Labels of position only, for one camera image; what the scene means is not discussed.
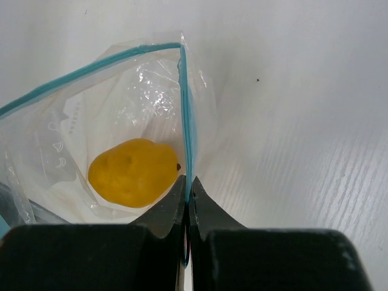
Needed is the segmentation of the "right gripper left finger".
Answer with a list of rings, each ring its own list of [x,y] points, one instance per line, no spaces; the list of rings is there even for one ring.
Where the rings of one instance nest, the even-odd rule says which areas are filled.
[[[1,240],[2,290],[182,290],[186,179],[129,224],[17,227]]]

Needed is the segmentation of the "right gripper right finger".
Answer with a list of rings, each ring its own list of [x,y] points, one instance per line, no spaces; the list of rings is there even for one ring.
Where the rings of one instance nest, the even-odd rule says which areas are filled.
[[[250,229],[199,179],[189,195],[194,290],[371,290],[350,240],[332,229]]]

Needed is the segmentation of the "orange fake food piece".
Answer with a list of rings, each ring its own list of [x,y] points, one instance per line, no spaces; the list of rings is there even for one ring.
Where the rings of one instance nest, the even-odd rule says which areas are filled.
[[[138,138],[98,155],[89,167],[88,181],[106,201],[142,208],[176,181],[180,169],[172,147]]]

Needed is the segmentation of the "clear zip top bag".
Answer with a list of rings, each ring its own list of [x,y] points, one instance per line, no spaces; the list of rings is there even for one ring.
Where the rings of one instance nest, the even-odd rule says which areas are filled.
[[[182,32],[111,46],[97,60],[1,108],[1,232],[24,224],[131,222],[144,213],[107,202],[87,172],[133,139],[171,146],[198,176],[216,133],[213,88]]]

